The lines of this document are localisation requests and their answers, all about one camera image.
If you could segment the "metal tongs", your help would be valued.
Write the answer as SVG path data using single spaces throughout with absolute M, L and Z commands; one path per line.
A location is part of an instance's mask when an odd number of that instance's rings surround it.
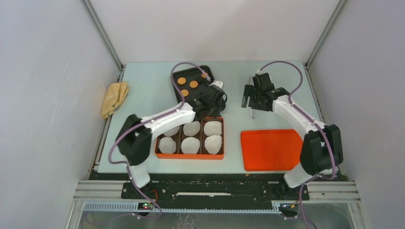
M 252 75 L 249 75 L 249 85 L 254 85 Z M 257 110 L 250 108 L 250 117 L 252 120 L 256 118 Z

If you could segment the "black cookie tray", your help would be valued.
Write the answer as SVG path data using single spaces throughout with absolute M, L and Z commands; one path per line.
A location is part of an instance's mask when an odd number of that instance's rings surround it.
M 223 82 L 216 81 L 214 75 L 207 65 L 200 65 L 200 68 L 208 74 L 210 80 L 206 79 L 197 67 L 192 67 L 185 70 L 176 71 L 173 73 L 173 79 L 184 96 L 185 102 L 197 99 L 199 95 L 206 95 L 211 87 L 211 84 L 223 87 Z

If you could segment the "orange compartment box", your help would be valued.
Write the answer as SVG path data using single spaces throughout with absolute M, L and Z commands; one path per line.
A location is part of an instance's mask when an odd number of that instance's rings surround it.
M 155 155 L 159 159 L 222 160 L 224 134 L 222 117 L 180 125 L 158 136 Z

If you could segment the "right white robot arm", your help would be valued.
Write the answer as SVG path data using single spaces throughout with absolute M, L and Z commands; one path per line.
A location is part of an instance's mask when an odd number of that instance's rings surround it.
M 241 106 L 281 116 L 303 141 L 298 164 L 283 176 L 277 187 L 281 198 L 291 199 L 298 186 L 318 177 L 336 177 L 337 166 L 343 162 L 340 129 L 316 120 L 293 100 L 290 92 L 276 88 L 268 73 L 258 72 L 249 77 Z

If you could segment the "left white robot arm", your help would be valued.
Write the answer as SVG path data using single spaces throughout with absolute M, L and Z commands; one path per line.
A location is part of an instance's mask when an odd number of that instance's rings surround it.
M 134 185 L 132 192 L 138 198 L 147 198 L 151 192 L 150 176 L 146 166 L 151 142 L 175 127 L 200 121 L 220 111 L 222 100 L 226 99 L 223 85 L 222 81 L 214 81 L 188 102 L 182 100 L 173 108 L 149 117 L 139 118 L 132 114 L 126 118 L 110 152 L 118 148 L 124 157 L 118 163 L 125 165 Z

